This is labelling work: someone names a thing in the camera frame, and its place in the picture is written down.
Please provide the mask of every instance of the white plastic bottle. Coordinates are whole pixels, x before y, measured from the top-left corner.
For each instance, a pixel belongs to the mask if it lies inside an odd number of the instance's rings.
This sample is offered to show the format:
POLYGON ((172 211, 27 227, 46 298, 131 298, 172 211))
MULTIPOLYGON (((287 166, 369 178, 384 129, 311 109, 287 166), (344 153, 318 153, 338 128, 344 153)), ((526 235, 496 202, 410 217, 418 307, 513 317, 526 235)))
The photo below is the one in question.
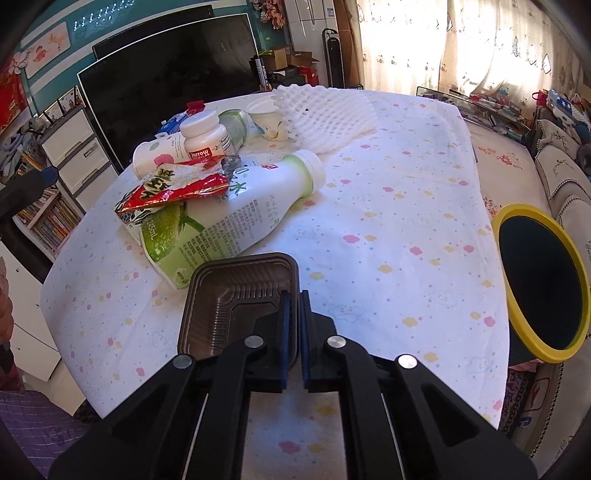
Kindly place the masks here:
POLYGON ((293 203, 324 185, 326 173, 311 151, 277 164, 240 167, 223 196, 173 203, 141 225, 144 252, 174 287, 189 285, 208 260, 235 257, 267 236, 293 203))
POLYGON ((180 124, 184 147, 191 160, 217 155, 234 155, 234 147, 226 127, 220 124, 215 110, 205 109, 180 124))
POLYGON ((164 163, 181 163, 189 160, 183 142, 181 132, 176 132, 164 138, 140 143, 135 147, 132 160, 135 175, 143 179, 164 163))

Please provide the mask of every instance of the tower fan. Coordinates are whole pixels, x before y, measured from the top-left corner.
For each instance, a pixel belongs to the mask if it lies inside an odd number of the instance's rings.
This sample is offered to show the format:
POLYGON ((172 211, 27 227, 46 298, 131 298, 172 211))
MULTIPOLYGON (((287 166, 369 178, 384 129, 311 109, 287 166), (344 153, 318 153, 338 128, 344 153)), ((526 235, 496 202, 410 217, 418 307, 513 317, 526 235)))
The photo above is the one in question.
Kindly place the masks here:
POLYGON ((336 35, 338 35, 338 32, 332 28, 325 28, 322 31, 326 73, 328 73, 329 77, 329 87, 345 88, 345 73, 343 71, 343 59, 340 54, 340 41, 336 35))

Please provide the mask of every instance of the red packet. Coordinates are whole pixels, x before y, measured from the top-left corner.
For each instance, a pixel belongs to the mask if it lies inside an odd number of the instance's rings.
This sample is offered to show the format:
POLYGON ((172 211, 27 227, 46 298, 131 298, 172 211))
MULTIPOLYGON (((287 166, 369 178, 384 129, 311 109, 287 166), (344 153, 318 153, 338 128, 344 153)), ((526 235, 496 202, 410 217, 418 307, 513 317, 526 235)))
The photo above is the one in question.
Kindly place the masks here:
POLYGON ((115 213, 121 215, 168 202, 225 193, 228 190, 228 177, 221 168, 224 157, 211 157, 207 165, 198 159, 159 166, 117 204, 115 213))

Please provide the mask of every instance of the picture frame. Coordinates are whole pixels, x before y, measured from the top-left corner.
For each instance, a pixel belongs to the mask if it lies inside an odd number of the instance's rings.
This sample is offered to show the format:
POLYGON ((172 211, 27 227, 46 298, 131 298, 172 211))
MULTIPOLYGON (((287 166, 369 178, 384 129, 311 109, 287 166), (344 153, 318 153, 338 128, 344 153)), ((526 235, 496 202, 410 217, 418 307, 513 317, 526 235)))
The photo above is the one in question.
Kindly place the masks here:
POLYGON ((68 113, 72 110, 76 105, 76 87, 72 87, 68 90, 64 95, 58 98, 57 100, 61 106, 61 110, 64 113, 68 113))
POLYGON ((50 118, 47 116, 47 114, 45 112, 41 112, 39 115, 37 115, 41 120, 43 120, 46 125, 48 127, 50 127, 51 125, 53 125, 53 122, 50 120, 50 118))
POLYGON ((53 102, 44 112, 47 118, 52 124, 56 123, 61 117, 64 116, 64 111, 61 108, 60 102, 53 102))
POLYGON ((86 108, 86 104, 84 102, 84 97, 80 94, 80 90, 78 89, 78 85, 76 85, 74 87, 74 98, 75 98, 76 106, 84 105, 84 107, 86 108))

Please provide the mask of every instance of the curtain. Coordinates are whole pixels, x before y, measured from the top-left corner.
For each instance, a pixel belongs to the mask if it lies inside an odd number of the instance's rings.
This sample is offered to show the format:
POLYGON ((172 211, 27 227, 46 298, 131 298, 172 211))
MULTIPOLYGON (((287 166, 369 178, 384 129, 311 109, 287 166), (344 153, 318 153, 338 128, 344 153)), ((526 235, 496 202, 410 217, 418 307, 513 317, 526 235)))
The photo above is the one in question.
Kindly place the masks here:
POLYGON ((365 87, 414 95, 437 87, 447 0, 358 0, 365 87))
POLYGON ((359 22, 368 89, 503 90, 529 113, 532 93, 571 96, 582 81, 570 44, 530 0, 359 0, 359 22))

